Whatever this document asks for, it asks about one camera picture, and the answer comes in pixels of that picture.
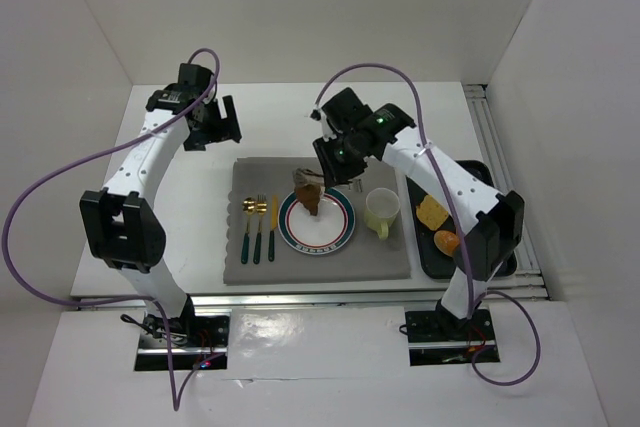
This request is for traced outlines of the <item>brown bread slice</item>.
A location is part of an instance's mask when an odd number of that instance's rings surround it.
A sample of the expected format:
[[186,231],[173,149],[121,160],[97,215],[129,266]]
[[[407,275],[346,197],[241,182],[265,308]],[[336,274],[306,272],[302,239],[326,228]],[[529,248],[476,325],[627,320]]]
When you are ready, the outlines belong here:
[[297,201],[311,216],[316,217],[319,211],[322,187],[319,184],[309,183],[295,187],[294,193]]

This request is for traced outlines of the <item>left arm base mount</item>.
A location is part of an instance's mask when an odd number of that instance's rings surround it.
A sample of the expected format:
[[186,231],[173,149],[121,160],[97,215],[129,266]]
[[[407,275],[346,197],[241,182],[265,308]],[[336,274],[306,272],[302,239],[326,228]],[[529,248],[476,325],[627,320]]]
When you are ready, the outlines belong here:
[[[167,336],[159,322],[137,321],[122,314],[120,320],[140,329],[134,370],[160,372],[168,370]],[[190,333],[171,328],[170,345],[176,371],[226,370],[230,316],[197,316]]]

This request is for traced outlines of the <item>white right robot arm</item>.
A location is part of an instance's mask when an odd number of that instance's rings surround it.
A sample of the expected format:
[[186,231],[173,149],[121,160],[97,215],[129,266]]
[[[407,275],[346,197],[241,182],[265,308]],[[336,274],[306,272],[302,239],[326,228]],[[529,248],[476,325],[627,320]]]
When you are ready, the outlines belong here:
[[420,131],[416,119],[394,104],[372,110],[345,88],[316,104],[311,117],[322,126],[313,148],[325,187],[350,183],[365,172],[369,160],[376,159],[447,210],[460,244],[454,251],[454,274],[436,312],[444,328],[462,328],[494,272],[521,241],[523,198],[514,191],[503,194],[466,171]]

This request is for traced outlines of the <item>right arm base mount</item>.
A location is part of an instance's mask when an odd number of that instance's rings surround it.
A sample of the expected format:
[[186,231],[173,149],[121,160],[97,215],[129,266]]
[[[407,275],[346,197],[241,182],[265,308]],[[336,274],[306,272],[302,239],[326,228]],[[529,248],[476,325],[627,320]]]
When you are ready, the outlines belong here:
[[411,366],[470,364],[500,361],[493,319],[477,310],[462,327],[444,324],[435,310],[406,311],[398,331],[407,338]]

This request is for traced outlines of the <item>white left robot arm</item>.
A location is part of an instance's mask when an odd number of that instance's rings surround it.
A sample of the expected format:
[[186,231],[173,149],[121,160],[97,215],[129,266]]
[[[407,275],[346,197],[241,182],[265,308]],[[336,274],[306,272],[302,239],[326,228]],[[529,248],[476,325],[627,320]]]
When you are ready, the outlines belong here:
[[147,331],[185,341],[197,330],[195,310],[166,265],[167,236],[153,206],[179,149],[203,151],[212,143],[240,141],[233,99],[216,98],[211,70],[183,63],[177,81],[148,99],[140,135],[142,142],[106,184],[82,195],[81,217],[92,256],[144,297]]

